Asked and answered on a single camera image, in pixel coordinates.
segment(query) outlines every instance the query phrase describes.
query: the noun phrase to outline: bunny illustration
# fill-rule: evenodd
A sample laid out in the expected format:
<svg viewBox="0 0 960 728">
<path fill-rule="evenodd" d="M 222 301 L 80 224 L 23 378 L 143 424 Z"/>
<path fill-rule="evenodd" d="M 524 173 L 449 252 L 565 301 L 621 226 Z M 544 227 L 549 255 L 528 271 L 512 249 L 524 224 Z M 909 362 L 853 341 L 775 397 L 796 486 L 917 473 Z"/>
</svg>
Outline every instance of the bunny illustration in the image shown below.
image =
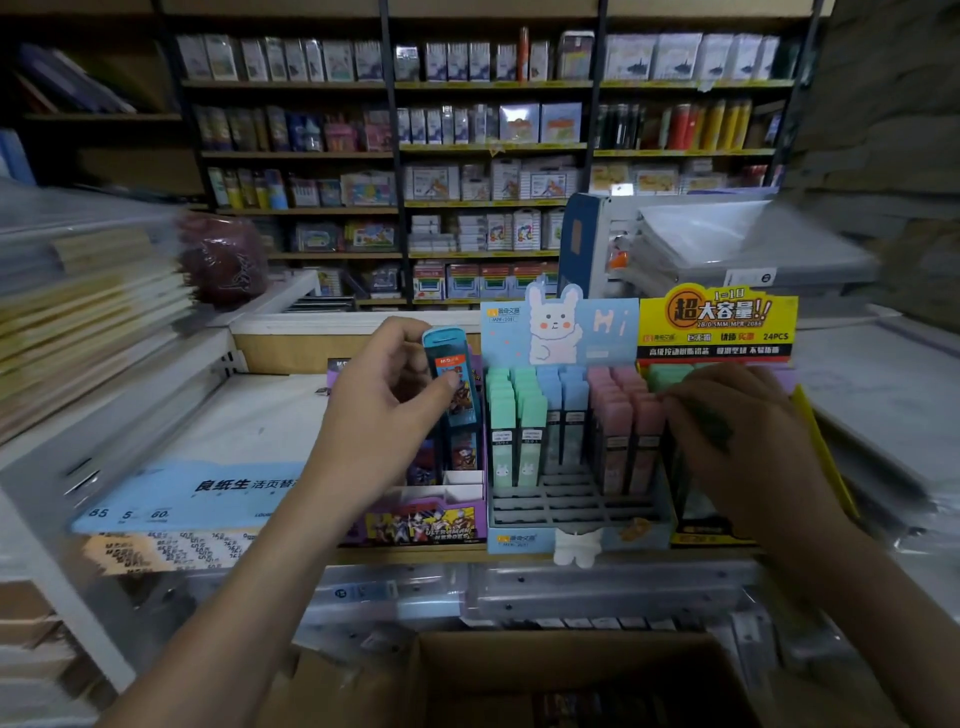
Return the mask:
<svg viewBox="0 0 960 728">
<path fill-rule="evenodd" d="M 531 364 L 576 364 L 577 342 L 584 330 L 574 321 L 580 287 L 568 285 L 560 301 L 546 301 L 542 286 L 531 283 L 527 286 L 527 302 L 530 304 L 530 363 Z"/>
</svg>

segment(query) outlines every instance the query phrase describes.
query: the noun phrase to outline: left hand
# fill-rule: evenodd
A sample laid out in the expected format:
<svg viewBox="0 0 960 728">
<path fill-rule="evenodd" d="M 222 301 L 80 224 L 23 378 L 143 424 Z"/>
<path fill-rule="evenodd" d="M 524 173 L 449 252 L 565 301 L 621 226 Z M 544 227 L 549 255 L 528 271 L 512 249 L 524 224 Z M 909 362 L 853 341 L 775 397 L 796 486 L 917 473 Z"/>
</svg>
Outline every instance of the left hand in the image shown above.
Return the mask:
<svg viewBox="0 0 960 728">
<path fill-rule="evenodd" d="M 420 344 L 429 324 L 392 316 L 337 377 L 298 488 L 355 517 L 404 476 L 460 379 L 431 381 Z"/>
</svg>

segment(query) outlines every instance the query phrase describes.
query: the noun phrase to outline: wall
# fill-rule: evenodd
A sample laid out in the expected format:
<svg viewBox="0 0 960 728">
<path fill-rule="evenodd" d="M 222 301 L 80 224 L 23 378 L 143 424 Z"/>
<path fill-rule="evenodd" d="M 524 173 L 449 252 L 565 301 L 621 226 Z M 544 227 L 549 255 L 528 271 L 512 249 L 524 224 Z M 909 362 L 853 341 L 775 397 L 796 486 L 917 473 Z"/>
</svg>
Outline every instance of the wall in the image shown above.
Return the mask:
<svg viewBox="0 0 960 728">
<path fill-rule="evenodd" d="M 877 254 L 878 303 L 960 330 L 960 2 L 837 0 L 784 188 Z"/>
</svg>

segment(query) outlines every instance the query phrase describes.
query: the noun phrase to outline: right hand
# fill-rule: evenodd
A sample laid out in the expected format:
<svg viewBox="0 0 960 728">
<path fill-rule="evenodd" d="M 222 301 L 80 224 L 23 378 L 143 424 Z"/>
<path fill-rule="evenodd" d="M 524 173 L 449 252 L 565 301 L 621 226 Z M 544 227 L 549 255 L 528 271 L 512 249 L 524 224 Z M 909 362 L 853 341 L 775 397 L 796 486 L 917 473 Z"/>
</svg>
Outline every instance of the right hand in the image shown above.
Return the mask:
<svg viewBox="0 0 960 728">
<path fill-rule="evenodd" d="M 851 528 L 808 425 L 769 370 L 740 364 L 697 369 L 662 399 L 697 485 L 738 531 L 773 552 L 803 548 Z M 727 423 L 728 452 L 704 436 L 684 400 L 702 404 Z"/>
</svg>

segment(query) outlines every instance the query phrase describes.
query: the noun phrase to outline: person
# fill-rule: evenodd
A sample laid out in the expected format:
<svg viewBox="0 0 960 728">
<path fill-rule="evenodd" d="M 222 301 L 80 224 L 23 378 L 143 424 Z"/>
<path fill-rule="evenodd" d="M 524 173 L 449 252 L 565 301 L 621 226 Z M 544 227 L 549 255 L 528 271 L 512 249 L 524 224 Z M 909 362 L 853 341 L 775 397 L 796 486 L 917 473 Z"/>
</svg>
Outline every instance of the person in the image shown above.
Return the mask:
<svg viewBox="0 0 960 728">
<path fill-rule="evenodd" d="M 427 329 L 390 318 L 350 361 L 297 485 L 101 728 L 252 721 L 339 539 L 402 477 L 453 398 L 455 375 L 430 380 L 419 343 Z M 844 515 L 770 373 L 698 369 L 662 401 L 714 505 L 833 618 L 911 724 L 960 725 L 960 628 Z M 701 433 L 692 401 L 730 426 L 725 451 Z"/>
</svg>

